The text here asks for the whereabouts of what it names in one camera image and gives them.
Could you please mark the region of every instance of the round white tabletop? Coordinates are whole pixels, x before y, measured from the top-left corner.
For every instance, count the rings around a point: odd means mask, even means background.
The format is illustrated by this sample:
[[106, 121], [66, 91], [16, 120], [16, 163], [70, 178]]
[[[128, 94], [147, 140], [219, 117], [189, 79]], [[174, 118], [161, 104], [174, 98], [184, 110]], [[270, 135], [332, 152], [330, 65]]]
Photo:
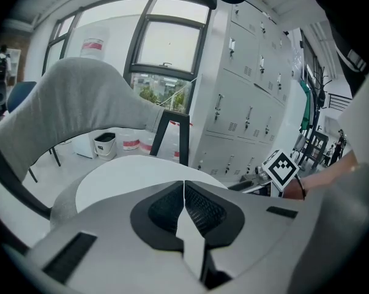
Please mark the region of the round white tabletop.
[[75, 204], [81, 212], [100, 200], [172, 181], [201, 181], [226, 188], [212, 176], [179, 163], [147, 156], [125, 156], [88, 174], [78, 186]]
[[[99, 200], [125, 194], [148, 186], [172, 181], [201, 181], [226, 188], [212, 176], [179, 163], [147, 156], [114, 159], [90, 172], [76, 192], [78, 212]], [[184, 261], [200, 277], [203, 265], [204, 238], [184, 208], [177, 222], [176, 236], [184, 240]]]

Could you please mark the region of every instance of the brick wall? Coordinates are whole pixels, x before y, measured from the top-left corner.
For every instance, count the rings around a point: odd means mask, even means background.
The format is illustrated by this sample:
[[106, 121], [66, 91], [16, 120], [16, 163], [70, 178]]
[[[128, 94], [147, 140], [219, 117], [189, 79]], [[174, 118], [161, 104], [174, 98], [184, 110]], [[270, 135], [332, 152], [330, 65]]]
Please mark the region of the brick wall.
[[8, 48], [21, 50], [20, 63], [18, 64], [17, 81], [24, 80], [25, 60], [30, 42], [31, 33], [28, 32], [18, 31], [16, 29], [4, 29], [2, 33], [0, 33], [0, 46], [5, 44]]

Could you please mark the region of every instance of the black chair leg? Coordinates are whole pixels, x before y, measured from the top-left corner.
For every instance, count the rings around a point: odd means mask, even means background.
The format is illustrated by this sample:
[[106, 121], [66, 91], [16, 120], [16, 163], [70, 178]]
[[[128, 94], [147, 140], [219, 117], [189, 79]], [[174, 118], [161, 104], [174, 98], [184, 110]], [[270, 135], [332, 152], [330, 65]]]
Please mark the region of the black chair leg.
[[37, 178], [35, 177], [35, 174], [33, 174], [31, 168], [29, 168], [29, 173], [31, 174], [33, 180], [37, 183]]
[[59, 162], [58, 155], [56, 154], [55, 148], [52, 147], [51, 149], [52, 149], [52, 152], [54, 154], [56, 163], [58, 164], [58, 166], [61, 166], [61, 163]]

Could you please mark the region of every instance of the black and white marker cube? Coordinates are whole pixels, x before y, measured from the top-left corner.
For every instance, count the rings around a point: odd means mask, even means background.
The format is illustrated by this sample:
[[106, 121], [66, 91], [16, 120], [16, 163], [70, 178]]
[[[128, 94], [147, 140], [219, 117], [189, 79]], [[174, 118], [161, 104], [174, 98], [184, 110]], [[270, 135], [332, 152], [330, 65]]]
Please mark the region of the black and white marker cube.
[[278, 189], [283, 189], [299, 171], [296, 163], [282, 150], [276, 150], [262, 163], [263, 170], [270, 176]]

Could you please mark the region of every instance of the green cloth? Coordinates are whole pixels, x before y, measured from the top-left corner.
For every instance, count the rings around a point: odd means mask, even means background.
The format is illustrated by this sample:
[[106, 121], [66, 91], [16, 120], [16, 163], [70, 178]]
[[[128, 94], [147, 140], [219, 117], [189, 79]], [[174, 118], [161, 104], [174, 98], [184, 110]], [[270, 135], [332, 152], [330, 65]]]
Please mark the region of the green cloth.
[[303, 80], [300, 81], [301, 88], [304, 90], [304, 93], [307, 95], [307, 104], [305, 106], [304, 117], [301, 122], [301, 129], [308, 129], [309, 125], [309, 117], [311, 114], [311, 91], [309, 90], [307, 84]]

